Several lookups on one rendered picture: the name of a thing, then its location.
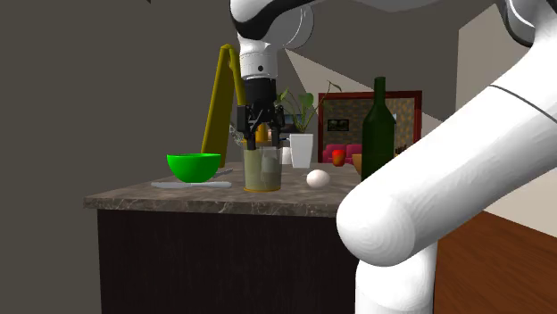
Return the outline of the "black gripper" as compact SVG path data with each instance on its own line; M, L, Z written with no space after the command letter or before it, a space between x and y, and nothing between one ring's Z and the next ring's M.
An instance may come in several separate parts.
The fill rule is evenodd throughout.
M237 131L242 133L247 150L256 149L255 131L261 112L269 110L277 99L274 78L250 78L245 81L245 99L248 105L237 107ZM281 129L285 126L284 107L278 105L270 111L271 145L279 147Z

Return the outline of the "clear glass with yellowish liquid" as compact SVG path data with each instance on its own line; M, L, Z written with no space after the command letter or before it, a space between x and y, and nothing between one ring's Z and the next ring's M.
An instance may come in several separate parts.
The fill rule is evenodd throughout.
M281 188L281 151L276 146L244 150L245 190L274 192Z

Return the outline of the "green plant in white pot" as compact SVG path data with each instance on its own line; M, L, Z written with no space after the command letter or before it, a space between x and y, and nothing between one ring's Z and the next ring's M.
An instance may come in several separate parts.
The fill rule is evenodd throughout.
M291 152L291 165L298 169L309 169L312 163L313 138L314 135L307 128L316 115L318 109L323 106L320 100L314 105L315 97L312 93L302 93L294 96L286 88L278 94L276 107L283 105L287 115L292 118L294 131L288 131L288 142Z

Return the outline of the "yellow folding ladder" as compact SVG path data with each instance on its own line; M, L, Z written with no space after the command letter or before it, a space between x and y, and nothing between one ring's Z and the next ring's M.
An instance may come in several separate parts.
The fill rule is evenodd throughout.
M201 148L201 153L220 155L220 168L226 162L234 96L237 98L237 105L246 104L238 53L232 45L226 44L220 48Z

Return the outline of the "white egg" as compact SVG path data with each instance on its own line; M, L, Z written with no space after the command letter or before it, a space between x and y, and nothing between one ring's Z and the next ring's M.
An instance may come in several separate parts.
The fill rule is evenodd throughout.
M306 183L312 188L322 188L330 181L330 175L322 169L314 169L306 176Z

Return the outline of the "green bowl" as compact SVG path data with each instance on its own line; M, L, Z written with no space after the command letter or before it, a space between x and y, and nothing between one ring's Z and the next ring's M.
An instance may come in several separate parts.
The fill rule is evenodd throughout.
M203 183L217 172L221 156L218 153L168 154L168 166L173 175L185 183Z

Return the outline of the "white flat knife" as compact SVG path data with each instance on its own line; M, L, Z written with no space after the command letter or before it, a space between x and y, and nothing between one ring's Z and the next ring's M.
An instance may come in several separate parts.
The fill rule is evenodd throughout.
M230 188L232 184L228 181L212 181L203 183L185 183L185 182L152 182L151 186L164 189L181 189L189 187L212 187L212 188Z

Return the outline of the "dark green bottle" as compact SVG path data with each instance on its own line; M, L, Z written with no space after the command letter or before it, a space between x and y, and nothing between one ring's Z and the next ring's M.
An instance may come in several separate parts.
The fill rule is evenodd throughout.
M386 105L386 78L376 77L373 105L362 123L361 180L394 158L395 131L395 118Z

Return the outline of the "dark counter with marble top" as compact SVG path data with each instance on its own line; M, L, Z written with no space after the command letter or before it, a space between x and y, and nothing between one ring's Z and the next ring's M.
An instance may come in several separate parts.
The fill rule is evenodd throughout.
M278 191L249 193L234 162L224 188L147 182L86 197L102 314L353 314L357 260L335 216L359 177L324 170L320 189L287 166Z

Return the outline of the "red framed wall picture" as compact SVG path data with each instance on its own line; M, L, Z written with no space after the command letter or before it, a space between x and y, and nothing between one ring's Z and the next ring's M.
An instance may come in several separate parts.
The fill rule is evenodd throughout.
M345 152L351 163L362 152L362 123L373 105L372 92L321 93L318 117L318 161L331 163L333 152ZM388 91L386 105L396 120L395 151L401 153L422 138L422 93Z

